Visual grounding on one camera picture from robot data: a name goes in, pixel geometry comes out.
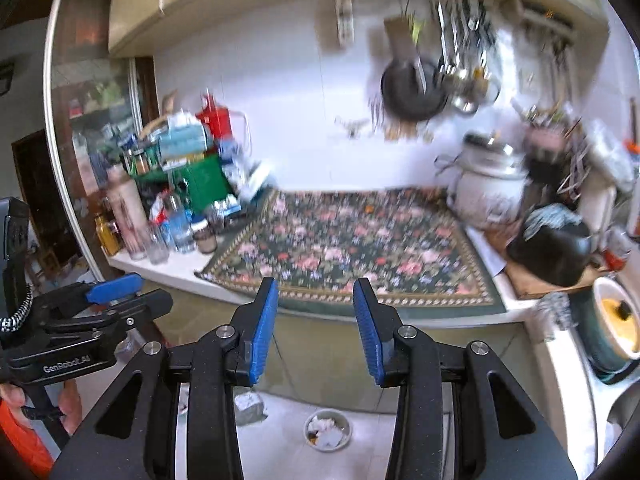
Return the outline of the left hand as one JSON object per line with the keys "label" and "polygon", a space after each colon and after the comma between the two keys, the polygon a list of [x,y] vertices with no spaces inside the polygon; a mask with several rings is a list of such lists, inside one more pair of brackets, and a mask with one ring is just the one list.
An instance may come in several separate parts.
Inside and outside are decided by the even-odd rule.
{"label": "left hand", "polygon": [[9,411],[16,422],[23,427],[32,428],[32,421],[25,416],[24,406],[48,410],[56,405],[63,416],[60,422],[71,436],[82,422],[82,403],[75,379],[66,380],[58,392],[58,400],[53,402],[47,393],[40,396],[36,392],[26,393],[21,387],[4,382],[1,385],[1,400],[9,407]]}

